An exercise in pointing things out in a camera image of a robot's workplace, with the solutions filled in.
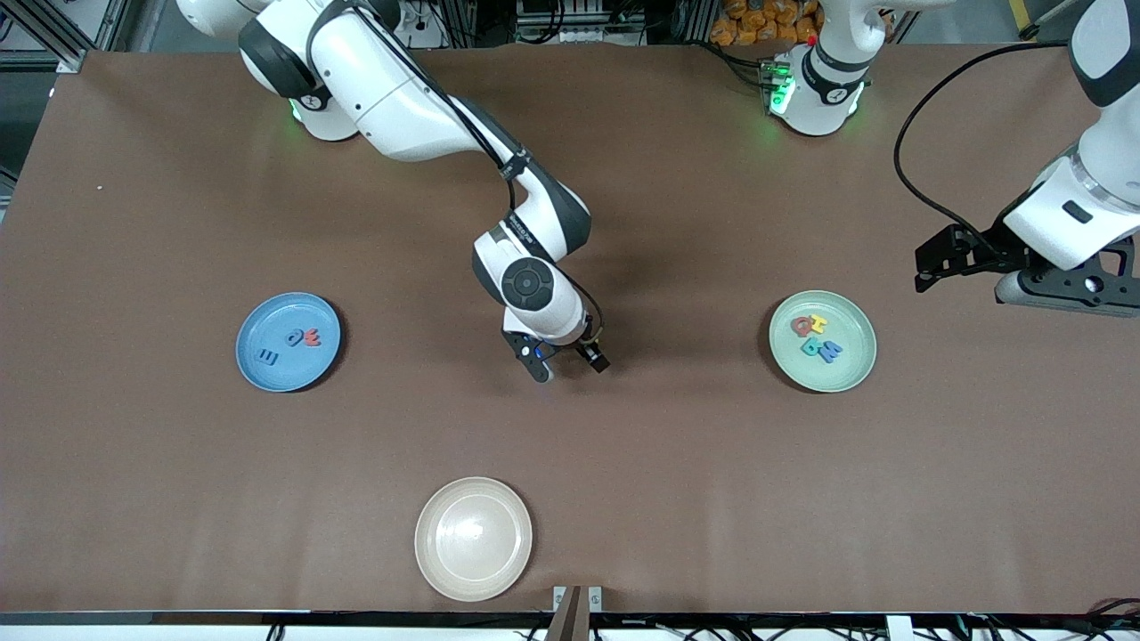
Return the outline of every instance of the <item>brown table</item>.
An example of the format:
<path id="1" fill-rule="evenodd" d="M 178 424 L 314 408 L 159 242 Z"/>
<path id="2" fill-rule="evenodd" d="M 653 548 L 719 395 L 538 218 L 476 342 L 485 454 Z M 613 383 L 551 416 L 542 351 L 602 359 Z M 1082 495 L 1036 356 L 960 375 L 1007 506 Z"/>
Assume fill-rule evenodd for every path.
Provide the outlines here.
<path id="1" fill-rule="evenodd" d="M 890 169 L 903 115 L 970 47 L 886 49 L 862 111 L 796 136 L 705 51 L 423 55 L 595 218 L 565 267 L 613 367 L 532 383 L 470 270 L 505 206 L 486 157 L 400 164 L 311 139 L 234 56 L 92 55 L 63 76 L 3 221 L 0 607 L 1083 611 L 1140 591 L 1133 322 L 919 295 L 946 221 Z M 985 226 L 1096 116 L 1061 50 L 958 81 L 905 161 Z M 876 324 L 848 393 L 769 363 L 765 316 L 829 289 Z M 261 392 L 245 315 L 327 297 L 347 354 Z M 486 474 L 536 546 L 503 597 L 423 581 L 418 511 Z"/>

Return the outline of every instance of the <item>black cable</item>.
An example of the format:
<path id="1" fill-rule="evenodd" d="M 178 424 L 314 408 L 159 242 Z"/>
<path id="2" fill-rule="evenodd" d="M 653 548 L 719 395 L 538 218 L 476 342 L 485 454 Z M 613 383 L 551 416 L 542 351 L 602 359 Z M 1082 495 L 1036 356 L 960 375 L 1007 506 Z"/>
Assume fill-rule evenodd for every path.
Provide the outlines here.
<path id="1" fill-rule="evenodd" d="M 836 630 L 833 627 L 824 627 L 824 630 L 826 630 L 828 632 L 834 634 L 836 636 L 839 636 L 841 639 L 846 639 L 847 641 L 855 641 L 855 636 L 853 636 L 849 632 L 839 632 L 838 630 Z"/>
<path id="2" fill-rule="evenodd" d="M 719 632 L 712 630 L 711 627 L 698 627 L 697 630 L 686 634 L 685 638 L 682 639 L 682 641 L 693 641 L 693 639 L 695 639 L 697 635 L 700 634 L 701 632 L 708 632 L 712 636 L 716 636 L 719 641 L 727 641 Z"/>
<path id="3" fill-rule="evenodd" d="M 535 634 L 538 632 L 538 628 L 542 627 L 542 625 L 543 622 L 535 623 L 535 627 L 531 627 L 530 632 L 527 634 L 527 641 L 535 641 Z"/>
<path id="4" fill-rule="evenodd" d="M 527 40 L 526 38 L 519 36 L 521 42 L 527 44 L 544 44 L 554 39 L 560 31 L 562 31 L 562 23 L 567 17 L 567 6 L 564 0 L 551 0 L 551 24 L 546 27 L 546 33 L 540 35 L 538 40 Z"/>
<path id="5" fill-rule="evenodd" d="M 589 301 L 589 305 L 594 306 L 594 310 L 597 311 L 597 328 L 594 330 L 594 334 L 592 336 L 581 341 L 584 344 L 596 343 L 597 339 L 602 335 L 602 330 L 605 328 L 605 314 L 602 313 L 602 306 L 597 305 L 597 301 L 594 300 L 594 297 L 591 295 L 589 291 L 586 287 L 579 285 L 578 281 L 573 279 L 573 276 L 567 274 L 561 267 L 556 265 L 554 265 L 554 268 L 557 269 L 559 271 L 562 271 L 562 275 L 567 277 L 567 281 L 570 281 L 570 285 L 572 285 L 573 289 L 581 292 L 581 295 L 586 297 L 586 300 Z"/>
<path id="6" fill-rule="evenodd" d="M 285 639 L 285 624 L 275 623 L 269 626 L 269 633 L 266 634 L 266 641 L 282 641 Z"/>
<path id="7" fill-rule="evenodd" d="M 684 44 L 695 44 L 726 63 L 732 63 L 735 65 L 740 65 L 742 67 L 760 68 L 759 62 L 748 60 L 744 58 L 738 58 L 736 56 L 728 55 L 727 52 L 725 52 L 724 49 L 717 47 L 716 44 L 712 44 L 711 42 L 706 42 L 703 40 L 686 40 Z"/>
<path id="8" fill-rule="evenodd" d="M 495 153 L 495 148 L 491 147 L 491 144 L 487 140 L 487 137 L 483 136 L 483 132 L 480 131 L 479 128 L 475 127 L 474 123 L 471 122 L 471 119 L 469 119 L 465 113 L 463 113 L 462 111 L 459 111 L 459 107 L 455 104 L 455 102 L 451 99 L 451 97 L 448 96 L 447 92 L 443 91 L 439 87 L 439 84 L 434 80 L 431 79 L 431 76 L 429 76 L 423 71 L 421 71 L 420 66 L 416 65 L 415 62 L 413 62 L 409 58 L 409 56 L 405 55 L 406 51 L 401 50 L 402 49 L 402 44 L 399 44 L 399 46 L 398 44 L 392 44 L 392 42 L 388 38 L 384 38 L 384 35 L 380 32 L 380 30 L 376 29 L 376 25 L 373 24 L 372 19 L 369 19 L 368 16 L 366 16 L 364 14 L 364 11 L 360 10 L 359 7 L 357 7 L 356 5 L 353 5 L 351 8 L 352 8 L 352 11 L 357 15 L 357 17 L 359 17 L 360 21 L 364 22 L 365 26 L 367 26 L 368 30 L 372 31 L 372 33 L 381 42 L 384 43 L 384 47 L 386 47 L 388 50 L 391 51 L 393 56 L 396 56 L 400 62 L 402 62 L 405 64 L 405 66 L 407 66 L 409 70 L 412 70 L 412 72 L 416 75 L 416 78 L 420 79 L 421 82 L 423 82 L 425 86 L 427 86 L 429 89 L 435 91 L 435 95 L 439 97 L 440 100 L 443 102 L 445 105 L 447 105 L 448 107 L 451 108 L 451 111 L 455 113 L 456 117 L 459 119 L 459 122 L 463 123 L 463 127 L 466 128 L 467 132 L 471 133 L 471 137 L 475 139 L 475 143 L 479 145 L 479 147 L 495 163 L 495 168 L 498 169 L 502 172 L 503 168 L 505 167 L 506 163 L 498 156 L 497 153 Z M 510 196 L 511 196 L 511 210 L 513 211 L 514 208 L 515 208 L 514 181 L 513 180 L 506 180 L 506 186 L 507 186 L 507 192 L 510 193 Z"/>
<path id="9" fill-rule="evenodd" d="M 935 95 L 937 95 L 938 91 L 940 91 L 943 89 L 943 87 L 946 87 L 947 84 L 950 84 L 951 81 L 953 81 L 955 78 L 962 75 L 963 73 L 966 73 L 968 70 L 970 70 L 975 65 L 977 65 L 979 63 L 983 63 L 985 60 L 988 60 L 990 58 L 993 58 L 993 57 L 996 57 L 996 56 L 1001 56 L 1003 54 L 1012 54 L 1013 51 L 1025 51 L 1025 50 L 1028 50 L 1028 49 L 1045 49 L 1045 48 L 1049 48 L 1049 47 L 1064 47 L 1064 46 L 1065 46 L 1064 42 L 1021 42 L 1021 43 L 1018 43 L 1018 44 L 1010 44 L 1008 47 L 1001 47 L 1001 48 L 994 49 L 992 51 L 986 51 L 985 54 L 982 54 L 980 56 L 977 56 L 977 57 L 975 57 L 975 58 L 966 62 L 964 64 L 962 64 L 961 66 L 959 66 L 956 70 L 952 71 L 950 73 L 950 75 L 947 75 L 946 78 L 944 78 L 940 81 L 938 81 L 938 83 L 935 84 L 933 89 L 930 89 L 929 91 L 927 91 L 926 96 L 922 96 L 922 99 L 919 100 L 919 104 L 914 105 L 914 108 L 911 109 L 910 114 L 907 114 L 906 120 L 903 121 L 903 127 L 898 130 L 898 137 L 895 139 L 895 154 L 894 154 L 894 157 L 895 157 L 895 173 L 898 176 L 898 179 L 903 181 L 903 186 L 906 187 L 906 189 L 911 194 L 913 194 L 914 197 L 917 197 L 918 200 L 920 200 L 923 203 L 926 203 L 927 206 L 929 206 L 933 210 L 937 211 L 938 213 L 945 216 L 946 218 L 950 218 L 954 222 L 961 225 L 962 228 L 964 228 L 967 232 L 969 232 L 971 235 L 974 235 L 974 237 L 977 238 L 977 241 L 983 246 L 985 246 L 987 250 L 990 250 L 991 252 L 993 252 L 994 257 L 1001 257 L 1002 252 L 997 251 L 992 244 L 990 244 L 990 241 L 987 241 L 985 238 L 985 236 L 982 235 L 982 232 L 978 232 L 978 229 L 974 225 L 970 225 L 970 222 L 968 220 L 966 220 L 964 218 L 962 218 L 961 216 L 954 213 L 953 211 L 951 211 L 946 206 L 942 205 L 940 203 L 938 203 L 937 201 L 935 201 L 930 196 L 927 196 L 926 194 L 923 194 L 918 187 L 914 186 L 913 182 L 911 182 L 910 178 L 906 177 L 906 172 L 903 171 L 903 164 L 902 164 L 902 161 L 899 160 L 899 156 L 902 155 L 902 149 L 903 149 L 903 138 L 906 137 L 906 131 L 910 130 L 911 123 L 914 122 L 914 116 L 917 116 L 919 114 L 919 112 L 922 111 L 922 107 L 925 107 L 927 105 L 927 103 L 929 103 L 930 99 L 934 98 Z"/>
<path id="10" fill-rule="evenodd" d="M 1129 605 L 1132 605 L 1132 603 L 1140 603 L 1140 599 L 1117 599 L 1117 600 L 1115 600 L 1115 601 L 1113 601 L 1110 603 L 1106 603 L 1106 605 L 1104 605 L 1104 606 L 1101 606 L 1101 607 L 1099 607 L 1099 608 L 1097 608 L 1094 610 L 1089 610 L 1089 614 L 1086 614 L 1085 616 L 1089 616 L 1089 617 L 1100 616 L 1100 615 L 1104 615 L 1104 614 L 1108 612 L 1109 610 L 1115 610 L 1116 608 L 1119 608 L 1121 606 L 1129 606 Z"/>
<path id="11" fill-rule="evenodd" d="M 467 38 L 471 38 L 472 40 L 474 40 L 475 38 L 478 38 L 478 35 L 475 35 L 474 33 L 467 33 L 466 31 L 463 31 L 463 27 L 459 27 L 459 26 L 453 27 L 450 24 L 448 24 L 443 19 L 443 16 L 439 15 L 439 11 L 435 10 L 435 3 L 434 2 L 427 2 L 427 7 L 431 9 L 432 15 L 435 16 L 435 21 L 439 22 L 439 26 L 443 27 L 443 31 L 447 32 L 447 36 L 449 39 L 451 39 L 451 49 L 457 49 L 457 47 L 455 46 L 455 43 L 459 42 L 462 40 L 459 38 L 456 38 L 456 35 L 455 35 L 456 31 L 458 33 L 463 34 L 463 35 L 466 35 Z"/>
<path id="12" fill-rule="evenodd" d="M 997 617 L 995 617 L 993 615 L 991 615 L 990 618 L 992 618 L 994 620 L 994 623 L 996 623 L 997 625 L 1000 625 L 1002 627 L 1008 627 L 1010 631 L 1013 632 L 1013 634 L 1017 634 L 1018 636 L 1020 636 L 1025 641 L 1037 641 L 1033 636 L 1029 636 L 1028 634 L 1026 634 L 1025 631 L 1023 631 L 1020 627 L 1018 627 L 1016 625 L 1010 625 L 1008 623 L 1002 623 L 1001 619 L 999 619 Z"/>
<path id="13" fill-rule="evenodd" d="M 768 639 L 766 639 L 764 641 L 776 641 L 776 639 L 780 639 L 781 636 L 783 636 L 784 634 L 788 634 L 789 632 L 791 632 L 792 630 L 796 630 L 797 627 L 799 627 L 799 625 L 793 625 L 791 627 L 785 627 L 785 628 L 781 630 L 780 632 L 776 632 L 771 638 L 768 638 Z"/>
<path id="14" fill-rule="evenodd" d="M 747 84 L 749 87 L 752 87 L 752 88 L 756 88 L 756 89 L 763 89 L 764 88 L 764 83 L 759 82 L 758 80 L 754 80 L 754 79 L 744 75 L 743 72 L 741 72 L 739 68 L 736 68 L 736 66 L 734 66 L 734 65 L 739 65 L 739 66 L 742 66 L 742 67 L 748 67 L 750 70 L 758 70 L 758 68 L 760 68 L 760 63 L 755 62 L 755 60 L 746 60 L 744 58 L 738 58 L 735 56 L 730 56 L 728 54 L 724 52 L 716 44 L 712 44 L 710 42 L 705 42 L 703 40 L 687 40 L 687 41 L 685 41 L 685 44 L 695 44 L 695 46 L 700 47 L 701 49 L 705 49 L 706 51 L 708 51 L 708 52 L 712 54 L 714 56 L 716 56 L 716 57 L 720 58 L 722 60 L 724 60 L 724 63 L 726 65 L 728 65 L 728 68 L 732 71 L 733 75 L 735 75 L 744 84 Z"/>
<path id="15" fill-rule="evenodd" d="M 661 18 L 661 19 L 657 21 L 653 24 L 646 23 L 646 24 L 642 25 L 641 35 L 637 36 L 637 46 L 640 47 L 641 46 L 641 41 L 645 39 L 645 32 L 646 31 L 649 31 L 651 29 L 657 29 L 657 27 L 661 26 L 662 24 L 665 24 L 667 22 L 669 22 L 669 18 L 665 17 L 665 18 Z"/>
<path id="16" fill-rule="evenodd" d="M 982 620 L 986 622 L 986 628 L 990 631 L 990 641 L 1005 641 L 1002 639 L 1001 632 L 997 632 L 997 626 L 987 616 L 983 616 Z"/>

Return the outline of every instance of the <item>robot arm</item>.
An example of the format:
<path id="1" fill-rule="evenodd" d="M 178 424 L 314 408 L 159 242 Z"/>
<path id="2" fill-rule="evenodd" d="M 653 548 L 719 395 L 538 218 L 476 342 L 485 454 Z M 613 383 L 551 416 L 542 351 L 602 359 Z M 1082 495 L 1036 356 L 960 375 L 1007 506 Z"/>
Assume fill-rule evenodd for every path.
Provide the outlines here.
<path id="1" fill-rule="evenodd" d="M 538 382 L 552 380 L 546 360 L 570 346 L 601 372 L 609 365 L 596 343 L 601 319 L 595 326 L 555 267 L 586 243 L 589 211 L 490 115 L 443 92 L 392 35 L 398 19 L 393 0 L 276 0 L 242 27 L 238 47 L 250 73 L 288 98 L 317 138 L 361 132 L 404 162 L 487 153 L 512 203 L 475 241 L 472 268 L 505 308 L 503 336 Z M 527 194 L 518 206 L 515 182 Z"/>
<path id="2" fill-rule="evenodd" d="M 269 0 L 177 0 L 186 22 L 202 33 L 236 42 L 237 33 L 253 19 Z"/>
<path id="3" fill-rule="evenodd" d="M 1131 237 L 1140 229 L 1140 7 L 1096 0 L 1069 58 L 1099 120 L 980 238 L 952 225 L 919 248 L 918 291 L 946 276 L 997 271 L 1005 274 L 999 302 L 1140 315 Z M 1105 270 L 1101 251 L 1116 254 L 1119 268 Z"/>
<path id="4" fill-rule="evenodd" d="M 797 44 L 766 70 L 768 111 L 808 136 L 837 131 L 858 108 L 866 71 L 887 36 L 879 9 L 923 10 L 954 0 L 820 0 L 824 24 L 814 44 Z"/>

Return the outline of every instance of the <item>blue plate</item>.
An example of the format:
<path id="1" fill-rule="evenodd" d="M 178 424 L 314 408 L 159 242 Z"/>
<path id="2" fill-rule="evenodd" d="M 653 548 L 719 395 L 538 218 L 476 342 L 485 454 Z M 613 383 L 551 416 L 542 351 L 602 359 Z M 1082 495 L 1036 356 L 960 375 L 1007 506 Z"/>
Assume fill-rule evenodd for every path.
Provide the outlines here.
<path id="1" fill-rule="evenodd" d="M 237 368 L 266 391 L 294 391 L 328 370 L 341 322 L 325 299 L 293 292 L 258 306 L 237 332 Z"/>

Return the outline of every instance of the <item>beige plate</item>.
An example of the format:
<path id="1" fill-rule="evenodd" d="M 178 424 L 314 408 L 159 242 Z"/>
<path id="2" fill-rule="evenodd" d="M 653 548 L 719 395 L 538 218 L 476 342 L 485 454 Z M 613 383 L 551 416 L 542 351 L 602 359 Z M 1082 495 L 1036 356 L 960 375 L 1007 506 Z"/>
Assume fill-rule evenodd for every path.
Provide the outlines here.
<path id="1" fill-rule="evenodd" d="M 530 513 L 506 485 L 483 477 L 453 481 L 424 505 L 416 562 L 440 594 L 456 601 L 497 597 L 530 560 Z"/>

